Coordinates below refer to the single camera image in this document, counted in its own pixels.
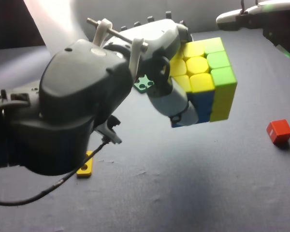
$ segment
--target gray table surface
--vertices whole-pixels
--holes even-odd
[[[290,124],[290,59],[260,30],[194,39],[217,36],[238,79],[229,120],[172,129],[133,89],[114,113],[123,143],[96,156],[93,176],[73,177],[35,203],[0,207],[0,232],[290,232],[290,149],[277,148],[266,133],[272,120]],[[28,52],[25,61],[7,62],[3,69],[15,65],[18,73],[0,71],[0,87],[40,78],[47,50],[28,48],[22,56]],[[88,149],[100,138],[93,134]],[[0,169],[0,199],[30,197],[58,179]]]

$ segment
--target bolt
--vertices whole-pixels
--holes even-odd
[[[91,18],[87,18],[87,22],[89,24],[91,24],[91,25],[94,25],[96,28],[100,24],[100,22],[97,22],[97,21],[95,21],[95,20],[93,20]],[[132,44],[132,40],[131,39],[123,36],[122,34],[119,34],[119,32],[114,30],[114,29],[107,29],[107,33],[109,33],[109,34],[111,34],[113,36],[116,36],[116,37],[122,39],[123,41],[125,41],[125,42],[127,42],[129,44]],[[146,52],[147,49],[148,49],[148,43],[143,42],[142,47],[141,47],[141,51],[142,52]]]

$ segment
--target rubik's cube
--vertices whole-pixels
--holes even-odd
[[[228,119],[237,81],[220,38],[184,44],[170,66],[170,76],[199,115],[198,123]]]

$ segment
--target robotic hand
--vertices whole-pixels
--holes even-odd
[[[221,14],[216,23],[221,30],[240,28],[263,29],[263,36],[290,58],[290,0],[270,0],[242,9]]]
[[[78,40],[58,52],[40,83],[0,89],[0,167],[23,165],[43,175],[59,175],[84,163],[93,131],[105,142],[121,143],[112,130],[113,111],[128,96],[139,76],[155,84],[148,97],[173,123],[198,121],[185,91],[169,76],[169,60],[191,40],[184,23],[170,19],[117,32],[104,19],[93,42]],[[114,35],[102,47],[108,34]]]

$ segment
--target red cube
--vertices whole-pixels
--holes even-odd
[[[273,144],[285,143],[290,138],[290,126],[285,119],[270,122],[266,131]]]

